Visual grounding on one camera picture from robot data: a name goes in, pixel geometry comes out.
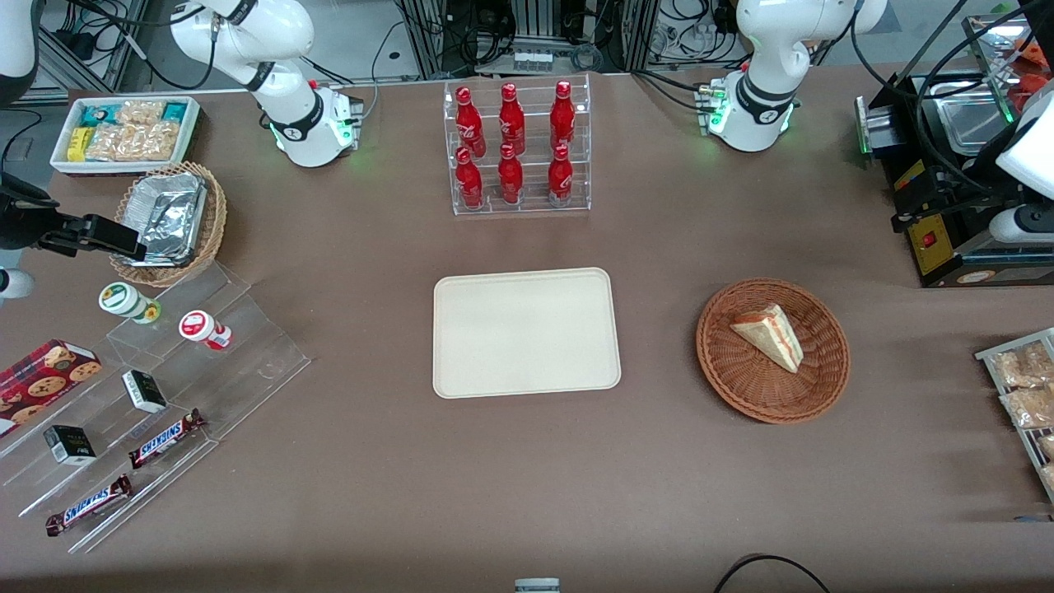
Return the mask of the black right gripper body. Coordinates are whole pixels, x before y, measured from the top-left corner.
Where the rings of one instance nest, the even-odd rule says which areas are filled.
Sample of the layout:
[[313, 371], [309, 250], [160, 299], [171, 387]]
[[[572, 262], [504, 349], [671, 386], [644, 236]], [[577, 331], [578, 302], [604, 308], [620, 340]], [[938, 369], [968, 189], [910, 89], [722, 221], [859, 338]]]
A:
[[76, 217], [61, 213], [46, 192], [17, 179], [2, 177], [1, 249], [37, 248], [56, 253], [75, 253], [77, 234], [67, 229]]

